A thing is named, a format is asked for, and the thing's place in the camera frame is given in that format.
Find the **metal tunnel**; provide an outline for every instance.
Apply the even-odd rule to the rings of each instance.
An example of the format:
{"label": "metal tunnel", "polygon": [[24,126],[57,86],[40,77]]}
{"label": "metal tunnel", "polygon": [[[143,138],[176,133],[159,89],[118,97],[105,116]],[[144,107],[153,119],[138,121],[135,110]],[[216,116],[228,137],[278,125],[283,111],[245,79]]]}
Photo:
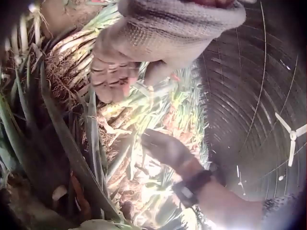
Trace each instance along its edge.
{"label": "metal tunnel", "polygon": [[192,67],[194,77],[202,78],[209,160],[222,183],[248,200],[306,185],[306,134],[297,138],[288,167],[289,133],[275,116],[292,130],[306,124],[306,46],[291,4],[246,4],[246,22],[213,40]]}

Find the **white fan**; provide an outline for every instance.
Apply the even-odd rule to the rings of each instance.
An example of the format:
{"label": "white fan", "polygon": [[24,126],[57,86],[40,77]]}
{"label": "white fan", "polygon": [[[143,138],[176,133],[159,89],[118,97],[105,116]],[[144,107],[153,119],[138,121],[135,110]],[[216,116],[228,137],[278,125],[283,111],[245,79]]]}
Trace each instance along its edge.
{"label": "white fan", "polygon": [[289,157],[288,166],[291,167],[293,163],[293,157],[294,157],[294,151],[295,151],[295,140],[297,137],[307,132],[307,124],[303,125],[302,127],[294,131],[294,130],[291,130],[290,126],[288,126],[288,124],[284,121],[284,119],[282,119],[277,113],[275,113],[275,116],[290,134],[291,145],[290,145],[290,157]]}

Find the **dirt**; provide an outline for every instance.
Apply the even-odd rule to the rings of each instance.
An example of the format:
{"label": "dirt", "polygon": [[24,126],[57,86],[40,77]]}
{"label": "dirt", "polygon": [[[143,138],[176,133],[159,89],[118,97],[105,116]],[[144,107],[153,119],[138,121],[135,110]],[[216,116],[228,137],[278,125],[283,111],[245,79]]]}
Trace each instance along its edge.
{"label": "dirt", "polygon": [[81,29],[93,19],[102,6],[86,5],[88,0],[68,0],[64,5],[63,0],[45,0],[41,5],[46,24],[42,30],[46,37],[51,38],[72,26]]}

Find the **watch strap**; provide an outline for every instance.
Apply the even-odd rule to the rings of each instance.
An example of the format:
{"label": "watch strap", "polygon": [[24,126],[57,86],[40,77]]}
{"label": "watch strap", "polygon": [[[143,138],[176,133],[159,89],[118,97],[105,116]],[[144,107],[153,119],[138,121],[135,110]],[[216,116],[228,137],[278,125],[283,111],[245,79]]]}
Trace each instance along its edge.
{"label": "watch strap", "polygon": [[190,208],[198,203],[197,191],[211,180],[212,172],[202,170],[188,181],[180,181],[173,185],[172,189],[182,204]]}

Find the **hand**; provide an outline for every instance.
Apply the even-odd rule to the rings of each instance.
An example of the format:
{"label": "hand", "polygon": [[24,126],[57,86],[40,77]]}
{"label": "hand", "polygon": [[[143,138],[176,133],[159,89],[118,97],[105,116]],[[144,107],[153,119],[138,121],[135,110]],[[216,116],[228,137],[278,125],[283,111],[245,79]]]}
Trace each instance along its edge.
{"label": "hand", "polygon": [[151,157],[169,165],[175,171],[180,170],[185,162],[194,158],[189,149],[178,139],[152,129],[146,129],[142,134],[141,144]]}
{"label": "hand", "polygon": [[124,17],[104,29],[93,48],[90,78],[105,103],[128,95],[138,77],[137,63],[150,62],[144,83],[153,86],[188,66],[212,39],[246,17],[236,1],[221,9],[181,0],[121,0],[118,8]]}

